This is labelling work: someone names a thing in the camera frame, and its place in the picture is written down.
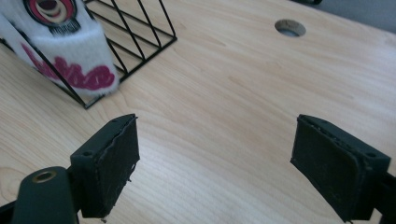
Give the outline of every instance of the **round hole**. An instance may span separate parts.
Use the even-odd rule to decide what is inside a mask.
[[[294,20],[280,20],[275,23],[275,28],[282,35],[299,37],[305,35],[305,27]]]
[[[44,182],[51,180],[55,176],[56,176],[55,171],[45,171],[41,174],[35,175],[33,177],[33,182],[35,182],[37,184],[44,183]]]
[[[366,153],[368,157],[374,158],[376,155],[373,152]]]
[[[91,156],[92,155],[92,151],[85,151],[84,153],[82,153],[83,156]]]

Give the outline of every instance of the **cartoon face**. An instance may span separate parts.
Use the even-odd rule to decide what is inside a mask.
[[[59,25],[77,13],[74,0],[24,0],[30,15],[45,25]]]

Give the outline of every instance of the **light wood tabletop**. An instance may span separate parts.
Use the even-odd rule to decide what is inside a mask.
[[[0,205],[135,113],[141,160],[107,223],[343,223],[290,163],[296,118],[396,158],[396,35],[286,0],[164,4],[178,41],[88,110],[0,46]]]

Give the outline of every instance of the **logo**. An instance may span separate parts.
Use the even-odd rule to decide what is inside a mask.
[[[29,15],[49,27],[53,35],[73,34],[80,29],[75,0],[23,0],[23,3]]]

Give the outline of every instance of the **black wire basket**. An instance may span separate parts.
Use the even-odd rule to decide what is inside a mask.
[[[113,54],[120,84],[177,40],[175,29],[162,0],[158,0],[158,4],[150,4],[148,9],[141,0],[125,2],[127,3],[124,5],[127,6],[119,7],[120,3],[116,3],[115,0],[84,0],[87,11],[102,24],[105,30],[106,41]],[[0,43],[11,49],[1,37]],[[40,50],[33,46],[32,48],[65,87],[54,84],[85,109],[105,97],[105,95],[96,97],[78,95],[49,59]]]

